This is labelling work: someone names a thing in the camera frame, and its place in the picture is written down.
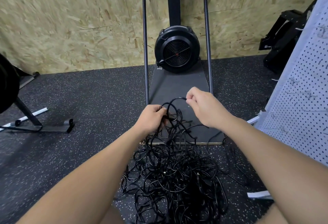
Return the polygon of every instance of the fan grille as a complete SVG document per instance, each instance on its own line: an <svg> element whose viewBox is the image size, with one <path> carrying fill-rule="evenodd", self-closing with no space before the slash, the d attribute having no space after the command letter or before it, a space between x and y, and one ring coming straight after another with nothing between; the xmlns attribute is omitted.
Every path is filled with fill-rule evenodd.
<svg viewBox="0 0 328 224"><path fill-rule="evenodd" d="M183 40L172 40L165 46L163 58L172 67L184 66L191 58L190 46Z"/></svg>

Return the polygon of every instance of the person's left hand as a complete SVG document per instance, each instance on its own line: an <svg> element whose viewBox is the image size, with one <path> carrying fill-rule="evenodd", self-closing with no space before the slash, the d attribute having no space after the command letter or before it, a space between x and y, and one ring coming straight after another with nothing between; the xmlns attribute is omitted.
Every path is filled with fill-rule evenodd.
<svg viewBox="0 0 328 224"><path fill-rule="evenodd" d="M134 126L146 134L155 131L161 124L162 117L166 114L166 108L159 108L160 105L146 106Z"/></svg>

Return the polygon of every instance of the person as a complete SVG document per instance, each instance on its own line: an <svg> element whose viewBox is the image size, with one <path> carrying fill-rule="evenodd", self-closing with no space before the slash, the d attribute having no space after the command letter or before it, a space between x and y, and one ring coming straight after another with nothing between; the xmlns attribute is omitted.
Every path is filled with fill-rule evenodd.
<svg viewBox="0 0 328 224"><path fill-rule="evenodd" d="M234 117L210 93L194 87L186 98L202 124L234 140L271 193L275 203L258 224L328 222L326 166ZM146 106L130 130L65 176L18 223L124 223L112 201L140 141L161 124L166 109L159 108Z"/></svg>

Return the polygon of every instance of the person's right arm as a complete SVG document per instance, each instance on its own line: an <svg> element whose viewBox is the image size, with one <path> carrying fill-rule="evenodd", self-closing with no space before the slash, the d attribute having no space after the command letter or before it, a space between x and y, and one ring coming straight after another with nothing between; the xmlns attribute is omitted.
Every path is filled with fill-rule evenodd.
<svg viewBox="0 0 328 224"><path fill-rule="evenodd" d="M328 167L233 116L210 93L194 87L186 98L202 124L236 143L289 223L328 223Z"/></svg>

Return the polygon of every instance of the tangled cable pile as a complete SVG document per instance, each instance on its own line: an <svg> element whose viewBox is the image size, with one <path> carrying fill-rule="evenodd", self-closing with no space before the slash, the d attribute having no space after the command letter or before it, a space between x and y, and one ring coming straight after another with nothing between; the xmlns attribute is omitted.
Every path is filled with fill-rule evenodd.
<svg viewBox="0 0 328 224"><path fill-rule="evenodd" d="M208 151L202 156L197 138L190 134L199 125L183 120L181 111L172 104L176 99L162 105L167 105L165 118L170 125L159 127L134 153L134 166L126 169L117 199L134 196L135 223L219 223L228 208L219 174L229 174L219 169ZM188 142L186 135L194 142ZM154 140L163 143L153 145Z"/></svg>

